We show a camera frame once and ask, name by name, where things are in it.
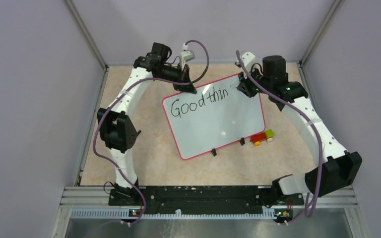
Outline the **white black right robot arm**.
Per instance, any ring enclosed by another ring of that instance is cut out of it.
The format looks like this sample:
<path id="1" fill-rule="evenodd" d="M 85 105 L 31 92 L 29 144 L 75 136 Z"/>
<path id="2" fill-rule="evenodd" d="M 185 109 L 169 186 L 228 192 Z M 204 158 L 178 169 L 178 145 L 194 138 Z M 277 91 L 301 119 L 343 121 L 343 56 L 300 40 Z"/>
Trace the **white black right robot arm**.
<path id="1" fill-rule="evenodd" d="M 352 185 L 363 161 L 358 152 L 349 152 L 316 113 L 309 94 L 300 82 L 289 81 L 286 60 L 267 56 L 259 63 L 251 52 L 237 52 L 238 90 L 249 98 L 268 95 L 280 112 L 299 131 L 317 167 L 301 175 L 288 175 L 273 181 L 271 198 L 285 204 L 291 194 L 311 193 L 322 197 Z"/>

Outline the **pink framed whiteboard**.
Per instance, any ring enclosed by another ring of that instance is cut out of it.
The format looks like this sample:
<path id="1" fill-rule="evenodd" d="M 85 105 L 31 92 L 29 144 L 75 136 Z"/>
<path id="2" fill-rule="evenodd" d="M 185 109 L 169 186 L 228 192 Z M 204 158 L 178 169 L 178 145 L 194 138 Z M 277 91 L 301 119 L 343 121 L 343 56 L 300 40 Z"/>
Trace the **pink framed whiteboard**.
<path id="1" fill-rule="evenodd" d="M 237 74 L 200 85 L 196 94 L 176 93 L 162 100 L 179 156 L 188 160 L 266 129 L 260 93 L 237 89 Z"/>

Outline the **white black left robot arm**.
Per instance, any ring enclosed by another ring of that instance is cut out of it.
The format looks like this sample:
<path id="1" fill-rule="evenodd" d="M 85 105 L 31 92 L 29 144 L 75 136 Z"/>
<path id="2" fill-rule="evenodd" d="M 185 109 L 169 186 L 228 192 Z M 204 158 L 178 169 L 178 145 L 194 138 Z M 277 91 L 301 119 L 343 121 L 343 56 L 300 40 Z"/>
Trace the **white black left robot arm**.
<path id="1" fill-rule="evenodd" d="M 136 189 L 138 179 L 132 158 L 132 147 L 138 131 L 130 118 L 139 100 L 154 81 L 171 83 L 179 92 L 197 93 L 187 64 L 195 58 L 194 52 L 188 49 L 188 42 L 182 46 L 177 65 L 167 63 L 171 54 L 170 47 L 154 43 L 151 52 L 134 61 L 131 74 L 114 101 L 106 109 L 100 108 L 97 113 L 98 128 L 95 136 L 104 141 L 117 170 L 112 191 L 119 194 L 127 205 L 133 205 L 139 199 L 139 191 Z"/>

